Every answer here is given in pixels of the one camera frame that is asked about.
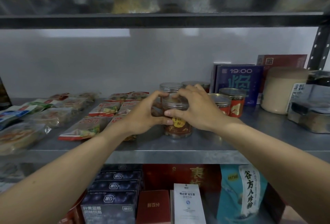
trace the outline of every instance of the blue box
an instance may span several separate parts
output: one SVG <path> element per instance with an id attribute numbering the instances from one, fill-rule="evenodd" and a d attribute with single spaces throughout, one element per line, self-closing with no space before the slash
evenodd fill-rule
<path id="1" fill-rule="evenodd" d="M 246 91 L 244 105 L 255 106 L 257 104 L 259 88 L 263 73 L 263 66 L 253 64 L 244 65 L 217 65 L 215 74 L 215 93 L 220 88 L 236 88 Z"/>

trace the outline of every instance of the clear plastic container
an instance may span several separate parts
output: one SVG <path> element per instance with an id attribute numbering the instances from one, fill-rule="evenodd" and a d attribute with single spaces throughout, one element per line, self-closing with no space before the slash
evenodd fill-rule
<path id="1" fill-rule="evenodd" d="M 18 123 L 0 132 L 0 155 L 18 154 L 44 138 L 51 129 L 45 124 Z"/>

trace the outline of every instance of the forearm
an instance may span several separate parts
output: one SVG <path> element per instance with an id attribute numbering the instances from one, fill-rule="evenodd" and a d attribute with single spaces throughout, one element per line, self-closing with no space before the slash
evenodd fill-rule
<path id="1" fill-rule="evenodd" d="M 240 151 L 309 224 L 330 223 L 330 164 L 244 124 L 222 128 L 215 127 L 215 132 Z"/>
<path id="2" fill-rule="evenodd" d="M 16 184 L 0 195 L 0 219 L 57 223 L 127 136 L 124 124 L 117 122 Z"/>

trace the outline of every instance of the white wall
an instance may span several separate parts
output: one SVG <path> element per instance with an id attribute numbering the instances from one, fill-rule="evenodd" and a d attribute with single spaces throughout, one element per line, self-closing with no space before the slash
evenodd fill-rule
<path id="1" fill-rule="evenodd" d="M 209 81 L 213 62 L 255 64 L 259 54 L 309 55 L 316 30 L 0 30 L 0 76 L 10 97 L 153 91 L 161 82 Z"/>

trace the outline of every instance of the red box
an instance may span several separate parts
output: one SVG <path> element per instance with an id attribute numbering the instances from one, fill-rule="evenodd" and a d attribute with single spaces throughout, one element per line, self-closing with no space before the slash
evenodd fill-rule
<path id="1" fill-rule="evenodd" d="M 170 196 L 167 190 L 140 193 L 136 224 L 171 224 Z"/>

